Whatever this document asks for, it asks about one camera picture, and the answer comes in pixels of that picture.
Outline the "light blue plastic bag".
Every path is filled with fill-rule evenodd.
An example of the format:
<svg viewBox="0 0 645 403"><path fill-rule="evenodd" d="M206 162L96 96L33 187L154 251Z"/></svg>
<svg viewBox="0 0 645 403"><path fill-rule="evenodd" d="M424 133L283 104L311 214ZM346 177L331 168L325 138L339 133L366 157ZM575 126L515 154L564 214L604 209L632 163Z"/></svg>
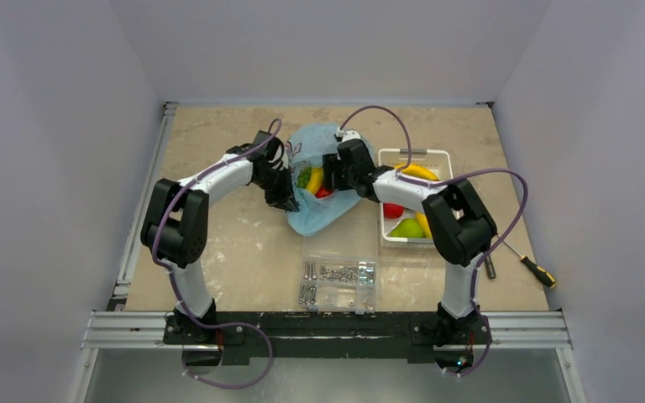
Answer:
<svg viewBox="0 0 645 403"><path fill-rule="evenodd" d="M335 123L308 124L286 141L286 155L294 181L303 169L321 167L325 154L337 152L337 128ZM335 191L330 196L317 198L310 191L295 187L294 195L298 210L286 214L287 222L306 237L321 231L361 201L353 190Z"/></svg>

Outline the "green fake pear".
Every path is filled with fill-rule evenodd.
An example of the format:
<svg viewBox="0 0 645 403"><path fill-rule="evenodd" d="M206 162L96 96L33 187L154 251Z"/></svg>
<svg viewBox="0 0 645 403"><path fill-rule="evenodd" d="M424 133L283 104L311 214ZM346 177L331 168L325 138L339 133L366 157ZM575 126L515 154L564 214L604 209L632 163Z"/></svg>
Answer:
<svg viewBox="0 0 645 403"><path fill-rule="evenodd" d="M390 238L424 238L423 233L416 220L405 218L389 232Z"/></svg>

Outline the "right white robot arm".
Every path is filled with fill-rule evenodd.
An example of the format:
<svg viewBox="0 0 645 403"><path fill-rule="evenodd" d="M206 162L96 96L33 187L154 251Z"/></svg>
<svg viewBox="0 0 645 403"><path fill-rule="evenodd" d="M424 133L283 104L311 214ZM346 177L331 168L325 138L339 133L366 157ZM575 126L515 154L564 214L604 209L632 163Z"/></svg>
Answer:
<svg viewBox="0 0 645 403"><path fill-rule="evenodd" d="M473 185L460 178L425 181L401 169L376 165L360 139L344 140L322 158L323 183L354 191L377 203L392 203L427 218L435 249L446 262L438 304L438 334L450 342L467 335L479 319L477 269L490 251L497 226Z"/></svg>

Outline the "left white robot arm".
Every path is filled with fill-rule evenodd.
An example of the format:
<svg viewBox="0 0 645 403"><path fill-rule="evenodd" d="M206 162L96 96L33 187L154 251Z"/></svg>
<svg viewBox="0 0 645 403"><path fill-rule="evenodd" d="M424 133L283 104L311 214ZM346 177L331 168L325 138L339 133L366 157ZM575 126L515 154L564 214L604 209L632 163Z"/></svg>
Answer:
<svg viewBox="0 0 645 403"><path fill-rule="evenodd" d="M230 192L254 184L263 190L268 206L298 211L285 155L282 141L272 130L259 131L252 142L232 147L201 172L178 181L161 179L154 185L140 241L154 263L165 269L175 309L187 317L184 332L195 343L209 342L219 327L209 315L214 299L200 262L207 245L209 210Z"/></svg>

